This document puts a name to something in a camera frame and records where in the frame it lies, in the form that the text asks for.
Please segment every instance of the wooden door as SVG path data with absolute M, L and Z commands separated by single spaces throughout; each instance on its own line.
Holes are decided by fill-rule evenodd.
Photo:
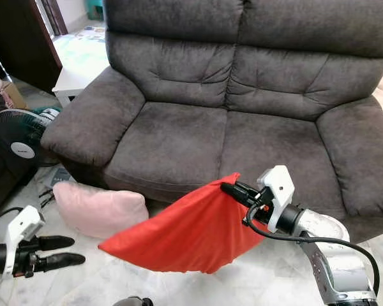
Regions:
M 52 93 L 62 65 L 35 0 L 0 0 L 0 62 L 10 76 Z

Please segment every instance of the cable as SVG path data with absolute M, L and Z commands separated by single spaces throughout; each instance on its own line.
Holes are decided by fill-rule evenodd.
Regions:
M 18 210 L 19 213 L 23 210 L 22 207 L 12 207 L 12 208 L 9 208 L 8 210 L 5 210 L 4 212 L 2 212 L 0 214 L 0 217 L 4 216 L 5 214 L 7 214 L 8 212 L 12 212 L 13 210 Z
M 352 244 L 348 241 L 336 239 L 336 238 L 328 238 L 328 237 L 293 237 L 293 236 L 288 236 L 288 235 L 278 235 L 278 234 L 271 234 L 267 233 L 266 231 L 262 231 L 261 229 L 258 229 L 253 223 L 253 218 L 252 216 L 255 215 L 257 210 L 259 209 L 258 205 L 252 205 L 246 214 L 246 222 L 249 225 L 249 227 L 256 232 L 259 235 L 262 235 L 267 238 L 275 239 L 275 240 L 285 240 L 285 241 L 295 241 L 295 242 L 306 242 L 306 243 L 312 243 L 312 242 L 327 242 L 330 244 L 340 244 L 344 245 L 346 247 L 350 247 L 351 249 L 357 250 L 363 255 L 365 255 L 370 263 L 372 264 L 373 267 L 373 291 L 375 292 L 376 296 L 377 293 L 379 292 L 379 284 L 380 284 L 380 274 L 379 274 L 379 267 L 377 266 L 377 263 L 375 261 L 375 258 L 364 248 Z

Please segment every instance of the sofa armrest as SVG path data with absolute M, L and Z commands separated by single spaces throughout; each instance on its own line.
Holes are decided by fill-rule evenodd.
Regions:
M 41 145 L 72 161 L 104 166 L 144 103 L 136 85 L 108 67 L 56 117 Z
M 383 111 L 376 99 L 337 106 L 317 126 L 348 214 L 383 217 Z

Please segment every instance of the gray sofa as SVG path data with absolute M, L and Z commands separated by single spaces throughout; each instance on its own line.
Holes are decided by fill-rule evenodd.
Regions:
M 383 233 L 383 0 L 106 0 L 110 67 L 41 144 L 80 182 L 172 203 L 286 164 L 294 203 Z

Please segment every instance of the sofa backrest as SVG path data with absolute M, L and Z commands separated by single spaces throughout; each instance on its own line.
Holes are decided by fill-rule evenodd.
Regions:
M 110 65 L 148 101 L 315 120 L 383 74 L 383 0 L 105 0 Z

